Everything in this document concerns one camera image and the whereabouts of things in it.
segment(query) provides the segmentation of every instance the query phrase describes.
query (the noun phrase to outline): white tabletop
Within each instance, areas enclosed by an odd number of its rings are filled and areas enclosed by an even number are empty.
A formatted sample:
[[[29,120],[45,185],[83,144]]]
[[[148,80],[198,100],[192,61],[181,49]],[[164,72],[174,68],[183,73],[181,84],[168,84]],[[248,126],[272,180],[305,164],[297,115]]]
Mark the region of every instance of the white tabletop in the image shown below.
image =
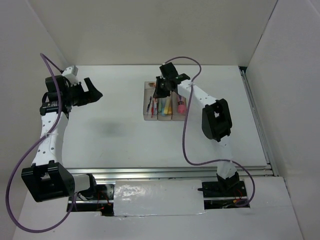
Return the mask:
[[[190,77],[197,66],[176,66]],[[64,134],[66,168],[189,167],[182,153],[182,121],[145,121],[144,82],[160,75],[159,66],[78,66],[78,79],[90,77],[103,97],[96,103],[74,107]],[[237,66],[203,66],[195,84],[229,104],[233,160],[247,167],[262,167],[266,159]],[[189,159],[200,163],[222,158],[190,109],[186,133]]]

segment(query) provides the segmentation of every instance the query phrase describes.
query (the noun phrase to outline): marker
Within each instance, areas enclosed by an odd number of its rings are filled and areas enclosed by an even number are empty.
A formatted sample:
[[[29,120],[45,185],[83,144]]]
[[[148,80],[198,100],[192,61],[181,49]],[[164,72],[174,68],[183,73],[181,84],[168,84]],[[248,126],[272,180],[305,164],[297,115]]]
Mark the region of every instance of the marker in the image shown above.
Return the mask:
[[[184,97],[177,94],[176,99],[178,101],[178,108],[177,108],[178,113],[184,114],[187,110]]]
[[[166,99],[165,99],[165,98],[162,98],[161,101],[162,101],[162,110],[161,110],[161,113],[162,113],[162,115],[165,115]]]
[[[159,108],[159,113],[161,113],[162,112],[162,99],[159,100],[158,108]]]
[[[165,101],[165,106],[164,106],[164,114],[168,115],[169,114],[169,107],[170,107],[170,103],[171,103],[171,98],[167,97],[166,101]]]
[[[168,115],[172,115],[172,105],[170,104],[169,109],[168,109]]]

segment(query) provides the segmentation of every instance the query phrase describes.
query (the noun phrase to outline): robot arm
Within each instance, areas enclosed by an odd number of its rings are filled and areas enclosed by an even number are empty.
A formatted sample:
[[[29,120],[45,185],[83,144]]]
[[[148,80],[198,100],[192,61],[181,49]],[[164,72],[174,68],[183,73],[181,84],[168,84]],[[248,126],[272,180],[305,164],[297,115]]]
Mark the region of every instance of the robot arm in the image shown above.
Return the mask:
[[[171,91],[185,98],[191,93],[190,77],[186,74],[178,74],[172,62],[160,67],[161,76],[156,77],[154,98],[170,96]],[[231,133],[232,121],[228,103],[225,99],[216,99],[201,88],[193,85],[193,98],[202,108],[202,131],[210,140],[221,142],[222,138]]]
[[[77,79],[78,69],[70,66],[56,76],[61,94],[62,112],[57,126],[48,133],[58,117],[58,95],[52,77],[45,80],[48,92],[42,98],[40,114],[41,135],[46,139],[39,145],[31,167],[24,168],[22,180],[36,202],[71,197],[81,192],[90,195],[95,192],[96,181],[92,174],[72,176],[62,163],[62,145],[72,106],[83,106],[98,101],[103,95],[94,87],[89,78],[84,81],[88,91],[84,92]]]

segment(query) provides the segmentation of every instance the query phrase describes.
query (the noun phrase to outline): white panel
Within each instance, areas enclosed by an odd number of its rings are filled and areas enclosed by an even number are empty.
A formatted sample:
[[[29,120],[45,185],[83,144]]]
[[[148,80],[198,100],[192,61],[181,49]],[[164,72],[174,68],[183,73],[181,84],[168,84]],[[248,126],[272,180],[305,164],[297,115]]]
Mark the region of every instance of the white panel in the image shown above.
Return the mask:
[[[251,196],[253,184],[250,178],[244,180],[248,196]],[[282,177],[255,177],[256,185],[250,208],[270,208],[291,206],[291,200],[287,192],[285,181]]]
[[[305,240],[320,239],[320,9],[279,0],[247,78]]]
[[[263,189],[277,192],[283,186],[271,177],[257,180],[256,200],[263,199]],[[29,228],[47,228],[66,214],[66,199],[37,203],[28,193],[20,222]],[[213,209],[189,216],[106,217],[95,212],[73,212],[58,228],[32,234],[17,229],[14,240],[303,240],[292,206]]]
[[[205,212],[201,180],[116,181],[115,216],[197,215]]]
[[[198,66],[177,66],[194,76]],[[103,97],[74,107],[62,149],[66,168],[190,167],[182,153],[182,121],[145,121],[144,82],[155,80],[159,66],[79,66],[78,77],[90,77]],[[217,99],[225,98],[232,118],[233,160],[265,166],[266,159],[237,66],[204,66],[195,83]],[[191,104],[186,133],[189,159],[202,163],[223,156],[201,129],[201,111]]]
[[[161,64],[187,55],[203,64],[247,66],[276,0],[30,2],[77,65]]]
[[[46,91],[45,78],[50,74],[40,52],[61,68],[64,61],[24,0],[0,1],[0,30],[0,233],[1,239],[7,240],[15,231],[5,207],[7,182],[19,158],[41,133],[39,107]],[[33,157],[34,153],[22,165],[30,166]],[[21,168],[10,192],[17,218],[27,192],[20,173]]]

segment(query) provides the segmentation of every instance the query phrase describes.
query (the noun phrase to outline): transparent container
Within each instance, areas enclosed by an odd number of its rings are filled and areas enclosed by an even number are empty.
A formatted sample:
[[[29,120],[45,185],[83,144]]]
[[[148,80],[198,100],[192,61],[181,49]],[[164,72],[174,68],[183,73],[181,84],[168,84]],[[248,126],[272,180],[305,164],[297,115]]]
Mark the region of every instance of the transparent container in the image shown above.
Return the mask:
[[[147,121],[158,120],[158,99],[153,98],[155,89],[155,81],[144,82],[143,119]]]
[[[171,121],[172,119],[172,98],[168,96],[166,98],[158,99],[158,120],[159,121]]]
[[[187,100],[185,97],[172,92],[172,121],[184,121],[187,111]]]

